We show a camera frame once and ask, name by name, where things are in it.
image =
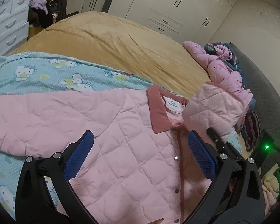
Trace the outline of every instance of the gray headboard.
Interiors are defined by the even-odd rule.
[[[234,44],[241,70],[247,78],[248,88],[256,100],[254,111],[259,117],[260,128],[267,128],[274,138],[272,150],[262,164],[262,173],[266,173],[275,163],[280,166],[280,96],[258,67]]]

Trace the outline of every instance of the yellow bedspread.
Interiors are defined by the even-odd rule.
[[[147,78],[191,98],[207,73],[181,44],[135,22],[107,13],[80,13],[53,24],[13,53],[75,57]]]

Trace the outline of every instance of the metal screw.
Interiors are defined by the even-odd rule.
[[[61,157],[61,153],[60,153],[60,152],[55,152],[54,155],[53,155],[53,157],[54,157],[55,159],[58,159],[58,158]]]
[[[250,158],[248,158],[248,162],[249,163],[254,163],[254,159],[250,157]]]
[[[33,157],[29,156],[29,157],[26,158],[26,162],[31,162],[32,159],[33,159]]]
[[[220,157],[223,159],[223,160],[226,160],[228,158],[228,156],[225,154],[225,153],[221,153],[220,154]]]

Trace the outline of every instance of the white wardrobe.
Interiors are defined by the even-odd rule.
[[[183,43],[209,42],[236,0],[113,0],[109,12]]]

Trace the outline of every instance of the clothing label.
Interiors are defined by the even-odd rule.
[[[166,103],[169,109],[173,110],[173,111],[178,111],[181,112],[181,107],[180,107],[180,103],[178,101],[175,101],[171,98],[167,98],[166,99]]]

